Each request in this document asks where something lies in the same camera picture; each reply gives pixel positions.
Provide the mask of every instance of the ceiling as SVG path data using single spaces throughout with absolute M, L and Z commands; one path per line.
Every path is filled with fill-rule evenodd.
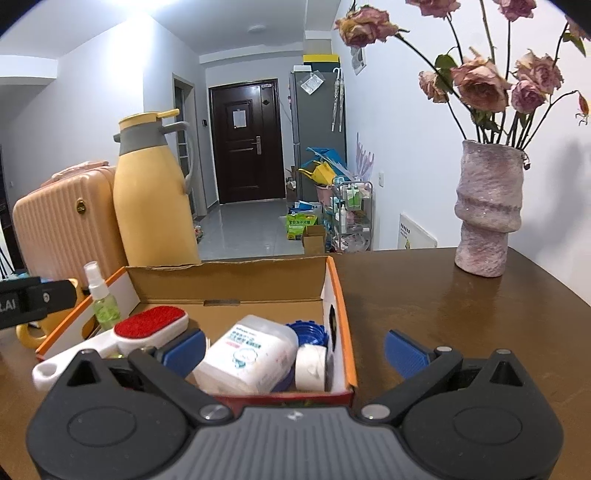
M 339 0 L 43 0 L 0 38 L 0 55 L 57 59 L 138 10 L 201 55 L 301 42 L 330 30 Z M 263 25 L 258 33 L 248 29 Z

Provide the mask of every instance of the storage rack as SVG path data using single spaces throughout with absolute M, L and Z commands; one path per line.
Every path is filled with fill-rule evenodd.
M 361 208 L 349 208 L 346 201 L 347 190 L 357 187 L 361 194 Z M 352 251 L 367 251 L 373 248 L 374 242 L 374 186 L 370 181 L 335 181 L 332 186 L 332 205 L 325 206 L 324 225 L 328 232 L 331 246 L 338 253 L 350 253 Z M 346 231 L 340 223 L 341 206 L 345 205 L 348 211 L 349 221 Z M 352 246 L 353 240 L 365 240 L 361 247 L 357 243 Z

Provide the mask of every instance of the blue gripper pad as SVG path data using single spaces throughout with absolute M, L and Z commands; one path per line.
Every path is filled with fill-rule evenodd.
M 406 380 L 431 362 L 433 351 L 397 330 L 390 330 L 384 340 L 384 354 L 393 369 Z
M 206 338 L 199 329 L 190 329 L 158 349 L 157 360 L 185 378 L 205 357 Z

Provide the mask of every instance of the dark brown door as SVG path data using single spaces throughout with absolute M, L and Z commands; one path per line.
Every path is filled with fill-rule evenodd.
M 285 198 L 277 80 L 211 88 L 220 203 Z

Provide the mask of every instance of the yellow thermos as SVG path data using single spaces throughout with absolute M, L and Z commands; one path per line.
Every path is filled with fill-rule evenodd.
M 133 267 L 200 264 L 188 193 L 193 174 L 194 146 L 187 122 L 162 125 L 178 110 L 147 112 L 124 118 L 113 203 L 121 239 Z M 186 130 L 189 174 L 183 172 L 166 142 L 166 134 Z

